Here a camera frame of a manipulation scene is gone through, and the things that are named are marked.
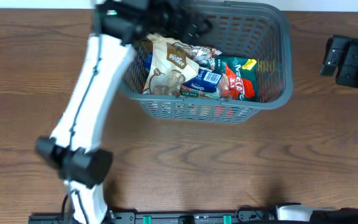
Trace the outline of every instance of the green package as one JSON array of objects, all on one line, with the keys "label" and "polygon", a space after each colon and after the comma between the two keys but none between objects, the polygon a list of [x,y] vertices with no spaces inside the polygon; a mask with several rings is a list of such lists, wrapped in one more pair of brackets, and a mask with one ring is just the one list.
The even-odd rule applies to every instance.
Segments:
[{"label": "green package", "polygon": [[243,57],[231,57],[231,56],[216,56],[215,58],[208,60],[207,63],[200,64],[202,67],[210,68],[214,71],[225,73],[226,64],[232,70],[237,78],[249,80],[252,83],[255,96],[252,98],[246,98],[247,101],[256,101],[258,98],[258,86],[256,78],[256,70],[258,63],[255,59],[243,58]]}]

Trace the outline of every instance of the green clip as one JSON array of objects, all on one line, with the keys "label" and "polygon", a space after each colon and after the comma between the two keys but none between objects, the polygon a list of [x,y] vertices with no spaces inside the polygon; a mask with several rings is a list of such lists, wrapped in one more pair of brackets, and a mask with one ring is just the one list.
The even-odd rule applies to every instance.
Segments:
[{"label": "green clip", "polygon": [[143,217],[143,224],[152,224],[152,217],[144,216]]},{"label": "green clip", "polygon": [[223,224],[231,224],[231,215],[223,216]]}]

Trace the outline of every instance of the wooden table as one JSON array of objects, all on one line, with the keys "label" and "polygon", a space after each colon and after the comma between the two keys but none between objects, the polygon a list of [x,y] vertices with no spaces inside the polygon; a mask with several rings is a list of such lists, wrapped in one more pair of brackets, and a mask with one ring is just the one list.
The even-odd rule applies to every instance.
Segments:
[{"label": "wooden table", "polygon": [[[104,132],[115,161],[114,206],[232,210],[278,202],[358,207],[358,90],[321,77],[333,34],[358,37],[358,13],[288,12],[295,91],[282,108],[246,123],[151,118],[117,96]],[[62,181],[34,153],[75,86],[88,10],[0,9],[0,223],[58,212]]]}]

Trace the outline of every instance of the barcode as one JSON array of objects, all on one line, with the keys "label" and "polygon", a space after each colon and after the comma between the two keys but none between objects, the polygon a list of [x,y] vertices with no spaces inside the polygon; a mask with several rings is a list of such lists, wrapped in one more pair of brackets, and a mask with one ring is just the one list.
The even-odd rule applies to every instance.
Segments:
[{"label": "barcode", "polygon": [[221,79],[222,75],[220,74],[216,74],[216,73],[212,73],[212,72],[207,72],[205,77],[204,77],[204,81],[213,83],[213,84],[217,84],[218,81]]}]

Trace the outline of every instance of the gray plastic basket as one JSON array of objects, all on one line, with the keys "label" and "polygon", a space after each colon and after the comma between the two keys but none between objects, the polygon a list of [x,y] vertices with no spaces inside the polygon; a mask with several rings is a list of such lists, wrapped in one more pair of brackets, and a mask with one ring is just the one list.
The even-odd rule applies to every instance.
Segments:
[{"label": "gray plastic basket", "polygon": [[281,107],[293,91],[291,72],[290,25],[285,15],[273,6],[247,2],[196,2],[191,7],[214,25],[203,37],[203,45],[213,46],[223,55],[254,58],[258,84],[257,102],[210,100],[184,96],[143,95],[147,76],[141,62],[134,63],[124,75],[121,90],[156,118],[190,119],[239,123],[260,110]]}]

